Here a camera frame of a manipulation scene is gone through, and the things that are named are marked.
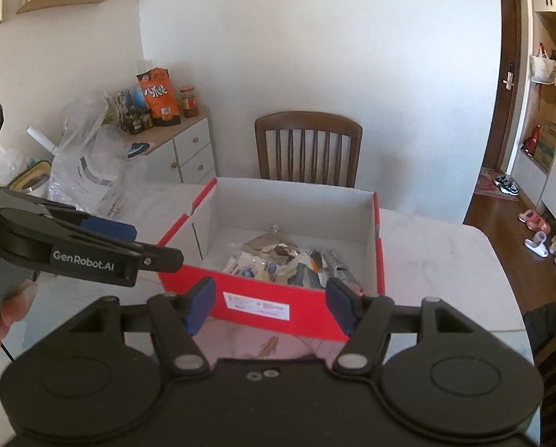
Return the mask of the person's left hand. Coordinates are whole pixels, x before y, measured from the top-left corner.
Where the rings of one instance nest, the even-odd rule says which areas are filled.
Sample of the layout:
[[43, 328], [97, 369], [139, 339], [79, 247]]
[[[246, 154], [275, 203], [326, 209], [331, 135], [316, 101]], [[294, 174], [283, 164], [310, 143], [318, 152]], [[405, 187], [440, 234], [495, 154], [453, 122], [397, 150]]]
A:
[[20, 286], [18, 294], [2, 304], [0, 311], [0, 347], [11, 326], [25, 318], [37, 294], [38, 286], [31, 280], [25, 280]]

